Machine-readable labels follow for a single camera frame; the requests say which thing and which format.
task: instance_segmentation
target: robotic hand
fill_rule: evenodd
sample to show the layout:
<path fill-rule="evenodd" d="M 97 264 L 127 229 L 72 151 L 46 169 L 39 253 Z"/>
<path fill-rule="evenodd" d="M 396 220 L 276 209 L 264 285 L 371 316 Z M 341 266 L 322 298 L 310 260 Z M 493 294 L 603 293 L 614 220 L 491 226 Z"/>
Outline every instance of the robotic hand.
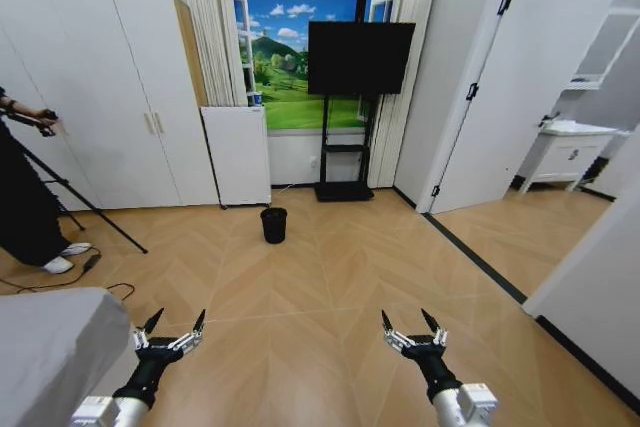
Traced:
<path fill-rule="evenodd" d="M 191 352 L 202 341 L 204 310 L 198 316 L 193 330 L 182 337 L 152 337 L 148 339 L 147 334 L 153 332 L 163 311 L 164 309 L 160 309 L 145 322 L 142 328 L 134 330 L 133 340 L 140 362 L 127 384 L 115 391 L 113 394 L 115 399 L 138 399 L 151 409 L 164 369 Z"/>
<path fill-rule="evenodd" d="M 427 397 L 435 406 L 442 427 L 489 426 L 498 400 L 484 384 L 462 384 L 443 360 L 449 332 L 424 309 L 422 316 L 433 335 L 404 335 L 394 330 L 382 311 L 384 340 L 404 357 L 413 360 L 427 381 Z"/>
<path fill-rule="evenodd" d="M 71 418 L 73 427 L 139 427 L 156 400 L 164 370 L 195 349 L 202 341 L 204 314 L 198 316 L 193 330 L 182 337 L 151 337 L 164 309 L 160 309 L 142 328 L 133 332 L 138 366 L 124 387 L 111 397 L 89 396 Z"/>

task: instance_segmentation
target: wardrobe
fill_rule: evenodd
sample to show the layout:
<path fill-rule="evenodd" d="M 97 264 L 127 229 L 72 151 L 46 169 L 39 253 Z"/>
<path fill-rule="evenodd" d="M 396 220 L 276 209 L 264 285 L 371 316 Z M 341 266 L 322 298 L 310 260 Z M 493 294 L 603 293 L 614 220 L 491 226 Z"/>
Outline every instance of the wardrobe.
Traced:
<path fill-rule="evenodd" d="M 0 0 L 0 12 L 0 85 L 61 119 L 53 138 L 5 120 L 27 148 L 106 209 L 218 203 L 173 0 Z"/>

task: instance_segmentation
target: trash can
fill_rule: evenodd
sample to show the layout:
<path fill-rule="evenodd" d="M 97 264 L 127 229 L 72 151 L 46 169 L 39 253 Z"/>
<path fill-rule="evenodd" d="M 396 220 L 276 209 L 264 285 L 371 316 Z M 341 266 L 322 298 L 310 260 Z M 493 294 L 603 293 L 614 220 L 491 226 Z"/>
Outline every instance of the trash can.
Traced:
<path fill-rule="evenodd" d="M 260 212 L 264 240 L 270 244 L 279 244 L 284 240 L 287 229 L 287 211 L 280 207 L 270 207 Z"/>

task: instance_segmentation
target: wooden floor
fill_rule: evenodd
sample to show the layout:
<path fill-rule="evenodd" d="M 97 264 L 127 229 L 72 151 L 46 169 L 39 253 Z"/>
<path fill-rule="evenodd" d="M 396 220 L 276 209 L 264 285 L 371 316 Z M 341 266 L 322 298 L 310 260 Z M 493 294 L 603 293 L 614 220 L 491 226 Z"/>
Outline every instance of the wooden floor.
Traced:
<path fill-rule="evenodd" d="M 585 192 L 534 187 L 435 216 L 527 296 L 611 205 Z"/>
<path fill-rule="evenodd" d="M 91 214 L 81 235 L 65 221 L 104 253 L 84 285 L 136 285 L 135 323 L 163 306 L 157 333 L 181 334 L 208 309 L 202 345 L 168 368 L 148 426 L 435 426 L 418 368 L 382 339 L 381 308 L 424 333 L 420 307 L 450 330 L 449 367 L 500 399 L 496 426 L 640 425 L 393 191 L 319 204 L 290 189 L 274 205 L 289 212 L 280 245 L 262 239 L 259 208 L 113 212 L 148 255 Z M 1 265 L 18 282 L 53 280 L 6 255 Z"/>

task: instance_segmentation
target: black cable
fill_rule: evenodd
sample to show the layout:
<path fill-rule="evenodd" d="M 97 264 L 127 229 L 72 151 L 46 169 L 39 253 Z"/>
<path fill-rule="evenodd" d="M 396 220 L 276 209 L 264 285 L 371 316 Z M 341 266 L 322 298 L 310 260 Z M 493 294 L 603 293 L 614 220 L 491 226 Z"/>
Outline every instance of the black cable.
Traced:
<path fill-rule="evenodd" d="M 133 284 L 129 284 L 129 283 L 127 283 L 127 282 L 119 282 L 119 283 L 117 283 L 117 284 L 110 285 L 109 287 L 105 287 L 105 289 L 107 289 L 108 291 L 110 291 L 110 292 L 111 292 L 111 289 L 114 289 L 114 288 L 116 288 L 116 287 L 120 287 L 121 285 L 124 285 L 125 287 L 129 287 L 129 288 L 131 289 L 131 291 L 130 291 L 127 295 L 125 295 L 124 297 L 122 297 L 122 298 L 120 299 L 121 301 L 123 301 L 123 302 L 124 302 L 124 301 L 125 301 L 125 300 L 127 300 L 129 297 L 131 297 L 131 296 L 133 295 L 133 293 L 136 291 L 136 288 L 135 288 L 135 286 L 134 286 Z"/>
<path fill-rule="evenodd" d="M 47 284 L 47 285 L 20 285 L 20 284 L 14 284 L 13 282 L 9 282 L 8 280 L 2 279 L 0 278 L 0 282 L 2 282 L 3 284 L 6 284 L 10 287 L 15 287 L 16 289 L 18 289 L 18 291 L 16 292 L 16 294 L 20 294 L 24 291 L 29 291 L 29 292 L 33 292 L 33 293 L 37 293 L 38 290 L 40 289 L 50 289 L 52 287 L 67 287 L 69 285 L 75 284 L 76 282 L 78 282 L 80 279 L 82 279 L 82 277 L 84 277 L 84 275 L 89 272 L 94 266 L 95 264 L 98 262 L 98 260 L 100 260 L 100 258 L 102 257 L 102 252 L 100 251 L 100 249 L 98 249 L 97 247 L 90 247 L 89 250 L 95 250 L 97 252 L 97 254 L 92 255 L 82 266 L 82 271 L 80 271 L 80 273 L 76 276 L 75 279 L 73 280 L 69 280 L 67 282 L 58 282 L 56 284 Z M 135 291 L 135 287 L 133 287 L 131 284 L 127 284 L 129 285 L 133 290 L 125 297 L 125 299 L 133 294 L 133 292 Z"/>

